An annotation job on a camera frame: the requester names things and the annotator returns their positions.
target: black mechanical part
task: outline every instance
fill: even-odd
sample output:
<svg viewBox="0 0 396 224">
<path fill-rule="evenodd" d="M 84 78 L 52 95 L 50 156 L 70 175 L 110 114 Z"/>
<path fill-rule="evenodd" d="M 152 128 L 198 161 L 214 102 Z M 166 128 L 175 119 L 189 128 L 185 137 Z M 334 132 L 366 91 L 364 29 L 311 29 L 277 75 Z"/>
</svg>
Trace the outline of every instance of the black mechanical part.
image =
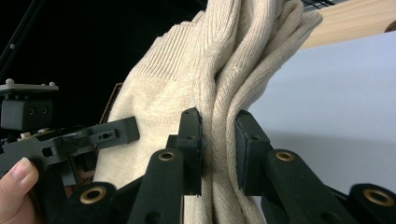
<svg viewBox="0 0 396 224">
<path fill-rule="evenodd" d="M 95 151 L 95 147 L 103 149 L 121 144 L 128 144 L 138 140 L 140 135 L 134 117 L 115 120 L 109 123 L 84 128 L 75 132 L 48 133 L 23 139 L 3 145 L 0 154 L 0 173 L 5 173 L 22 157 L 31 160 L 39 171 L 48 169 L 51 165 L 69 162 L 64 170 L 64 179 L 69 179 L 68 185 L 77 184 L 78 180 L 73 159 L 79 155 L 89 157 L 90 164 L 86 168 L 95 167 L 92 164 L 92 155 L 87 153 Z"/>
<path fill-rule="evenodd" d="M 8 79 L 0 86 L 0 95 L 5 97 L 1 105 L 1 128 L 23 132 L 48 128 L 52 122 L 53 103 L 35 97 L 57 90 L 59 88 L 54 83 L 27 85 Z"/>
<path fill-rule="evenodd" d="M 269 199 L 274 195 L 264 192 L 262 211 L 269 223 L 358 223 L 297 154 L 272 150 L 264 169 L 285 209 L 281 219 L 287 220 L 273 216 L 273 210 L 279 215 L 279 206 Z"/>
<path fill-rule="evenodd" d="M 151 156 L 128 224 L 182 223 L 183 167 L 178 150 L 159 150 Z"/>
<path fill-rule="evenodd" d="M 396 195 L 377 185 L 353 186 L 346 208 L 359 223 L 388 224 L 396 221 Z"/>
<path fill-rule="evenodd" d="M 235 134 L 238 187 L 246 196 L 262 195 L 257 181 L 262 178 L 261 163 L 272 150 L 270 140 L 246 110 L 241 110 L 236 118 Z"/>
<path fill-rule="evenodd" d="M 183 111 L 178 135 L 177 137 L 170 135 L 167 145 L 174 145 L 175 138 L 177 139 L 176 149 L 184 156 L 184 194 L 201 195 L 201 176 L 206 142 L 202 136 L 202 119 L 196 108 Z"/>
<path fill-rule="evenodd" d="M 86 185 L 73 193 L 64 209 L 49 223 L 117 223 L 109 215 L 115 203 L 116 187 L 104 182 Z"/>
<path fill-rule="evenodd" d="M 155 152 L 144 176 L 116 190 L 93 182 L 74 192 L 50 223 L 182 223 L 184 158 L 176 149 Z"/>
<path fill-rule="evenodd" d="M 257 121 L 241 111 L 235 123 L 239 188 L 262 196 L 267 223 L 380 223 L 396 220 L 396 196 L 372 184 L 349 196 L 325 186 L 294 152 L 273 150 Z"/>
</svg>

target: beige knit fabric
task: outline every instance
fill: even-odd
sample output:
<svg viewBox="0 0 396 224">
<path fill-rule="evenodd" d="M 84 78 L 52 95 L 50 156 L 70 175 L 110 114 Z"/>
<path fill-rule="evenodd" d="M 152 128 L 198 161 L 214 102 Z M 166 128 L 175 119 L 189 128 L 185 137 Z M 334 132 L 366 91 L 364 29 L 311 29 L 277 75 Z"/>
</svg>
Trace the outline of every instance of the beige knit fabric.
<svg viewBox="0 0 396 224">
<path fill-rule="evenodd" d="M 271 75 L 319 23 L 291 0 L 209 0 L 191 22 L 175 25 L 126 78 L 109 120 L 136 116 L 141 138 L 100 152 L 95 181 L 118 188 L 143 175 L 149 158 L 177 134 L 180 114 L 203 118 L 203 195 L 186 197 L 185 223 L 263 223 L 236 184 L 233 121 L 263 93 Z"/>
</svg>

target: white wall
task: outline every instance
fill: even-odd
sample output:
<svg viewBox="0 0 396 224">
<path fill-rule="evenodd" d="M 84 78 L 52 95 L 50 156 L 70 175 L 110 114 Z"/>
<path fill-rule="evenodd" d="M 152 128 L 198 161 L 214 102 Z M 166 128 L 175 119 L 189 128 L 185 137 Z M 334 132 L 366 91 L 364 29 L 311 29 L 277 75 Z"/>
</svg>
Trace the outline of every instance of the white wall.
<svg viewBox="0 0 396 224">
<path fill-rule="evenodd" d="M 299 50 L 249 111 L 326 185 L 396 192 L 396 32 Z"/>
</svg>

